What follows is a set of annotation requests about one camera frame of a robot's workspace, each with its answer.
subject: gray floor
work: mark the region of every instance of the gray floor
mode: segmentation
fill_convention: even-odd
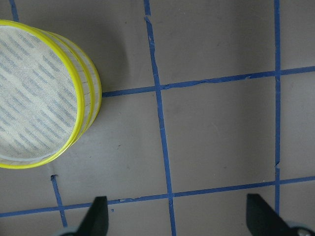
[[[1,235],[76,226],[101,195],[109,236],[249,236],[247,193],[315,229],[315,1],[281,0],[280,24],[277,0],[151,0],[151,16],[142,0],[15,3],[21,23],[86,51],[104,98],[92,127],[57,160],[0,169]],[[0,18],[13,19],[7,0]]]

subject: black object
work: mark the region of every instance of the black object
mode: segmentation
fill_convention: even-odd
[[[290,228],[259,194],[247,195],[246,224],[253,236],[315,236],[306,228]]]
[[[108,231],[108,207],[106,197],[96,197],[77,232],[62,236],[106,236]]]

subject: metal screw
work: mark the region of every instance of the metal screw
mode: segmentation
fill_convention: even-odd
[[[299,230],[297,231],[297,234],[298,234],[299,236],[311,236],[311,233],[308,232],[307,230],[304,230],[304,229],[299,229]]]

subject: blue grid line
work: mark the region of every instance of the blue grid line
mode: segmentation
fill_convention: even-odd
[[[315,66],[281,70],[280,75],[292,75],[292,74],[300,74],[300,73],[307,73],[307,72],[315,72]],[[265,72],[251,73],[251,74],[233,75],[233,76],[218,77],[218,78],[211,78],[211,79],[204,79],[204,80],[171,83],[167,85],[160,85],[160,90],[191,87],[191,86],[195,86],[199,84],[206,84],[206,83],[216,84],[216,83],[225,83],[225,82],[239,81],[239,80],[245,80],[245,79],[259,79],[259,78],[271,77],[271,76],[276,76],[276,71],[265,71]],[[117,90],[117,91],[103,92],[102,96],[113,97],[113,96],[121,96],[121,95],[135,94],[135,93],[153,92],[155,90],[156,90],[155,86],[142,87],[142,88],[130,88],[130,89]]]
[[[160,136],[161,136],[161,142],[162,142],[162,150],[163,150],[163,159],[164,159],[166,186],[167,186],[167,194],[168,194],[168,208],[169,208],[169,215],[170,215],[171,231],[172,231],[172,236],[176,236],[176,223],[175,223],[175,214],[174,214],[174,206],[173,206],[172,181],[171,181],[171,171],[170,171],[170,166],[169,166],[165,125],[164,125],[162,94],[161,94],[160,81],[159,81],[159,76],[158,76],[158,65],[157,65],[157,62],[155,59],[156,48],[155,48],[155,42],[154,42],[153,26],[152,26],[152,24],[148,18],[148,16],[151,15],[149,0],[144,0],[144,8],[145,8],[145,14],[146,14],[144,19],[145,19],[146,25],[147,25],[148,42],[149,42],[150,57],[151,57],[151,66],[152,66],[154,84],[155,84],[155,88],[156,88],[157,114],[158,114],[158,123],[159,123]]]
[[[275,11],[275,68],[276,68],[276,135],[275,135],[275,211],[280,213],[280,122],[281,122],[281,44],[280,44],[280,0],[274,1]]]
[[[63,203],[62,203],[61,196],[60,196],[60,193],[59,193],[59,190],[58,190],[56,175],[52,175],[50,177],[50,180],[53,183],[53,188],[54,188],[55,196],[56,196],[56,199],[57,199],[57,204],[58,204],[61,220],[63,222],[63,226],[67,227],[68,224],[67,224],[67,220],[65,218],[64,209],[63,209]]]
[[[309,181],[315,181],[315,176],[283,179],[283,180],[280,180],[280,185],[303,183],[303,182],[309,182]],[[242,190],[242,189],[266,187],[266,186],[272,186],[272,185],[275,185],[274,181],[250,183],[250,184],[243,184],[243,185],[210,188],[210,189],[202,189],[202,190],[187,191],[187,192],[178,192],[178,193],[173,193],[173,197],[177,198],[177,197],[193,196],[193,195],[200,195],[200,194],[228,192],[228,191],[235,191],[235,190]],[[168,199],[168,194],[145,196],[145,197],[135,198],[135,199],[128,198],[128,199],[110,200],[108,201],[108,204],[114,205],[114,204],[124,204],[124,203],[142,202],[142,201],[150,201],[150,200],[153,201],[153,200],[158,200],[158,199]],[[61,206],[61,207],[55,206],[55,207],[45,207],[45,208],[31,209],[31,210],[5,212],[5,213],[0,213],[0,218],[34,214],[34,213],[42,213],[42,212],[50,212],[50,211],[59,211],[60,208],[62,208],[63,210],[87,208],[87,207],[90,207],[91,205],[92,203],[83,203],[83,204],[74,204],[74,205]]]
[[[9,0],[10,5],[11,5],[11,12],[12,12],[12,16],[13,16],[13,20],[16,22],[20,22],[19,20],[19,15],[18,15],[18,10],[16,8],[16,4],[14,0]]]

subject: yellow-rimmed basket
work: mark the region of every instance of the yellow-rimmed basket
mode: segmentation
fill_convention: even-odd
[[[44,165],[92,125],[101,84],[70,40],[0,20],[0,167]]]

